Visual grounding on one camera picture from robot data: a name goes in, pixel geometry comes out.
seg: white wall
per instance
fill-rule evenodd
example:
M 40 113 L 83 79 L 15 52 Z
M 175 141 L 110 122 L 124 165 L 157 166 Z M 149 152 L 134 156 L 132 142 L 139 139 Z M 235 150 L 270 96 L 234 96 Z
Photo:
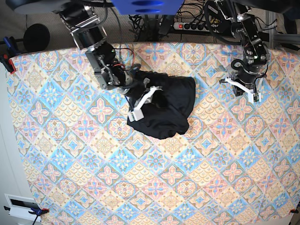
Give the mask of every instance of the white wall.
M 31 225 L 32 221 L 11 217 L 3 208 L 9 206 L 4 194 L 32 198 L 15 139 L 5 73 L 0 63 L 0 224 Z

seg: power strip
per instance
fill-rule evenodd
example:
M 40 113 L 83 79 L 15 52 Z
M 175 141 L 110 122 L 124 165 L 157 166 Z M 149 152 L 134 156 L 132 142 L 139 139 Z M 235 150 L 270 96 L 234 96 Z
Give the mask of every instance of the power strip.
M 173 27 L 174 27 L 175 30 L 202 31 L 204 29 L 204 25 L 205 25 L 204 23 L 197 25 L 196 23 L 191 24 L 189 22 L 175 22 Z

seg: black cloth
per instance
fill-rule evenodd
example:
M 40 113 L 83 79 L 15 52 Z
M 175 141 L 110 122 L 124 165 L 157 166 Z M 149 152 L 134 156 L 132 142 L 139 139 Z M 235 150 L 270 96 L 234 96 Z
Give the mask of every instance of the black cloth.
M 150 79 L 147 87 L 162 86 L 156 91 L 152 104 L 144 104 L 144 118 L 127 124 L 134 130 L 158 139 L 183 135 L 189 128 L 187 118 L 195 103 L 195 80 L 192 77 L 174 77 L 166 74 L 138 71 L 136 79 Z

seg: patterned tablecloth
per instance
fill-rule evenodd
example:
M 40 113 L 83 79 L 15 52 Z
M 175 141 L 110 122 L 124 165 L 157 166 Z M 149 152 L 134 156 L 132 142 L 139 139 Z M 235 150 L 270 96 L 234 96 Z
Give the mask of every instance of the patterned tablecloth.
M 271 51 L 262 102 L 219 84 L 239 47 L 128 44 L 143 70 L 196 80 L 185 135 L 126 125 L 83 51 L 18 56 L 7 74 L 15 135 L 43 224 L 239 225 L 285 217 L 300 200 L 300 59 Z

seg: table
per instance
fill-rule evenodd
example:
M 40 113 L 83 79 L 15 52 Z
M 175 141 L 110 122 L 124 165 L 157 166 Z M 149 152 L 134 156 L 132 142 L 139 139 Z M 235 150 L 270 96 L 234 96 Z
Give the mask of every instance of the table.
M 129 67 L 192 76 L 185 135 L 158 140 L 126 125 L 79 49 L 21 55 L 7 74 L 15 135 L 43 224 L 239 225 L 285 217 L 300 200 L 300 59 L 272 50 L 262 102 L 219 84 L 236 46 L 124 44 Z

